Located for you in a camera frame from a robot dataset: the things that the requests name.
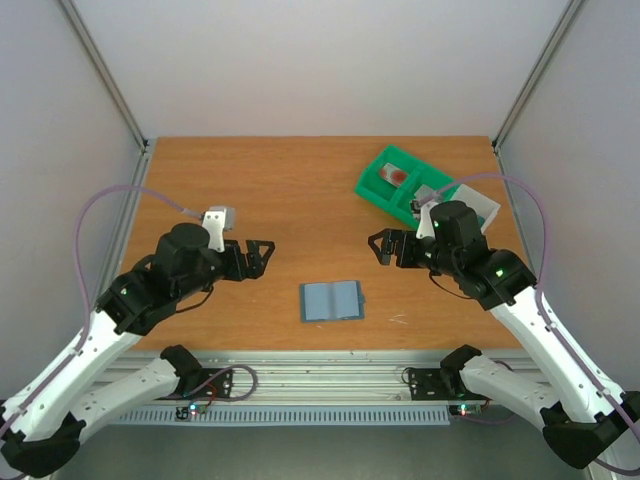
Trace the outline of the grey card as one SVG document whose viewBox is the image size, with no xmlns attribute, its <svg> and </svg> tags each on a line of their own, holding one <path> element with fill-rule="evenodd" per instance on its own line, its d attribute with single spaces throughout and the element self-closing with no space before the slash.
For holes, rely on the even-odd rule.
<svg viewBox="0 0 640 480">
<path fill-rule="evenodd" d="M 436 189 L 422 184 L 416 189 L 414 199 L 419 202 L 423 200 L 438 202 L 440 200 L 440 195 L 437 193 Z"/>
</svg>

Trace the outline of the red circle card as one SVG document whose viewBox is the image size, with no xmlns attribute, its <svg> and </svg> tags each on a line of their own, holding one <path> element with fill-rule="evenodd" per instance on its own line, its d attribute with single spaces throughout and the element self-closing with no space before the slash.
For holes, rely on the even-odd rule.
<svg viewBox="0 0 640 480">
<path fill-rule="evenodd" d="M 378 170 L 378 174 L 384 181 L 395 188 L 399 188 L 409 177 L 409 174 L 406 171 L 391 163 L 384 164 Z"/>
</svg>

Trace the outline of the teal card holder wallet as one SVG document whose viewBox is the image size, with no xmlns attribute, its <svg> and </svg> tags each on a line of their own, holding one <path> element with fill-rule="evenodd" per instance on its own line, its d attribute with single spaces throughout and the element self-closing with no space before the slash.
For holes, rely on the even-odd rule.
<svg viewBox="0 0 640 480">
<path fill-rule="evenodd" d="M 302 323 L 365 318 L 365 297 L 357 280 L 301 284 L 299 304 Z"/>
</svg>

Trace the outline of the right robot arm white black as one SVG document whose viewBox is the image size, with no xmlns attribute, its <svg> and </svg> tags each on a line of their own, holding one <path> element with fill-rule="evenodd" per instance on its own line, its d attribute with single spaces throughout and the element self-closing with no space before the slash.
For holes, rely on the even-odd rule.
<svg viewBox="0 0 640 480">
<path fill-rule="evenodd" d="M 533 272 L 512 251 L 489 247 L 476 212 L 462 201 L 425 204 L 415 231 L 383 229 L 368 239 L 382 265 L 449 276 L 519 341 L 545 376 L 539 384 L 463 345 L 440 362 L 449 399 L 495 401 L 538 429 L 567 465 L 600 464 L 601 454 L 639 427 L 639 394 L 609 378 L 575 341 Z"/>
</svg>

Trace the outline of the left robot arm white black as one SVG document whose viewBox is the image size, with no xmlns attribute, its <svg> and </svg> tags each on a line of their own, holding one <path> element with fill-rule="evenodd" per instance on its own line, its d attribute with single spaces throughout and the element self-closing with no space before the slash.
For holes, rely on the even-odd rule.
<svg viewBox="0 0 640 480">
<path fill-rule="evenodd" d="M 211 377 L 182 345 L 165 348 L 141 370 L 98 390 L 90 387 L 120 354 L 194 294 L 216 282 L 260 278 L 272 241 L 216 245 L 204 227 L 180 223 L 153 254 L 118 276 L 99 297 L 89 325 L 29 385 L 1 404 L 1 455 L 21 474 L 57 471 L 110 420 L 159 398 L 193 397 Z"/>
</svg>

